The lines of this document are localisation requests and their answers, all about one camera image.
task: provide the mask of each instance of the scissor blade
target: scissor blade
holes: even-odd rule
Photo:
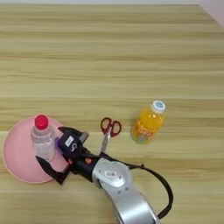
[[[109,142],[109,140],[108,140],[108,138],[105,136],[105,137],[103,138],[103,141],[102,141],[102,144],[101,144],[101,152],[105,152],[105,151],[106,151],[107,146],[108,146],[108,142]]]

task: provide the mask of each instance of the pink plate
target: pink plate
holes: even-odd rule
[[[39,165],[32,148],[31,131],[35,117],[18,122],[9,132],[3,147],[3,160],[12,176],[29,184],[41,184],[52,180]],[[57,137],[61,132],[57,129],[62,126],[56,120],[49,118]],[[63,172],[67,167],[66,160],[56,150],[54,158],[50,161],[52,168]]]

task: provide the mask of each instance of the bottle label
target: bottle label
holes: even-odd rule
[[[146,142],[153,136],[153,132],[148,129],[134,127],[131,131],[131,135],[138,143]]]

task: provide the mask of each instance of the black cable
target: black cable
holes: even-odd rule
[[[141,169],[141,170],[144,170],[144,171],[147,171],[147,172],[151,173],[154,177],[156,177],[162,183],[165,190],[167,191],[168,199],[169,199],[168,205],[157,215],[157,217],[161,220],[172,210],[173,192],[172,192],[172,188],[170,187],[169,183],[160,174],[158,174],[157,172],[153,171],[150,168],[145,167],[144,164],[142,164],[142,165],[127,164],[127,163],[124,163],[121,160],[117,160],[115,158],[110,157],[108,154],[106,154],[104,152],[102,152],[99,156],[95,156],[95,155],[88,154],[88,153],[85,153],[82,156],[85,156],[85,157],[89,156],[90,158],[106,158],[109,161],[116,161],[116,162],[123,163],[123,164],[127,165],[130,170]]]
[[[168,205],[157,216],[160,220],[163,219],[172,210],[172,203],[173,203],[173,192],[172,192],[172,188],[170,187],[168,182],[160,174],[158,174],[157,172],[145,167],[143,164],[142,165],[126,164],[126,165],[131,170],[141,169],[141,170],[144,170],[144,171],[147,171],[147,172],[151,173],[154,177],[156,177],[163,184],[165,190],[168,193],[168,198],[169,198]]]

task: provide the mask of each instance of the white bottle cap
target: white bottle cap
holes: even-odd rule
[[[156,114],[163,114],[165,112],[165,104],[162,101],[154,101],[150,108]]]

